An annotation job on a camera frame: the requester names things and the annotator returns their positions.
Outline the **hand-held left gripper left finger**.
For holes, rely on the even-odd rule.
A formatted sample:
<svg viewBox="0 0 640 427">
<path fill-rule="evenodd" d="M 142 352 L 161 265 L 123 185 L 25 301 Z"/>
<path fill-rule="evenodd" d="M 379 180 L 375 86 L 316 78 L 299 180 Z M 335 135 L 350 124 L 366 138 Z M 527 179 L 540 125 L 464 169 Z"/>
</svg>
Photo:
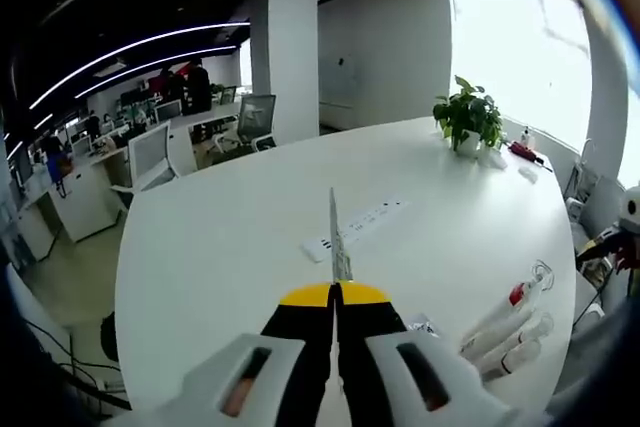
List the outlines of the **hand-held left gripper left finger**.
<svg viewBox="0 0 640 427">
<path fill-rule="evenodd" d="M 313 426 L 330 374 L 331 285 L 283 297 L 263 330 L 243 333 L 188 372 L 179 393 L 112 426 Z"/>
</svg>

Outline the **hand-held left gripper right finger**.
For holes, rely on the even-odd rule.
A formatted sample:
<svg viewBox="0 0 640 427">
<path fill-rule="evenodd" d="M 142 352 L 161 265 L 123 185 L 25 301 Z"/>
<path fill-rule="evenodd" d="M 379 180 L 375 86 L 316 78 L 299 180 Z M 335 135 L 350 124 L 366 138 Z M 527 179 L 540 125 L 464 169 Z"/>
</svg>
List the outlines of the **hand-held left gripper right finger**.
<svg viewBox="0 0 640 427">
<path fill-rule="evenodd" d="M 354 426 L 541 426 L 510 407 L 437 336 L 405 327 L 389 298 L 337 285 L 338 371 Z"/>
</svg>

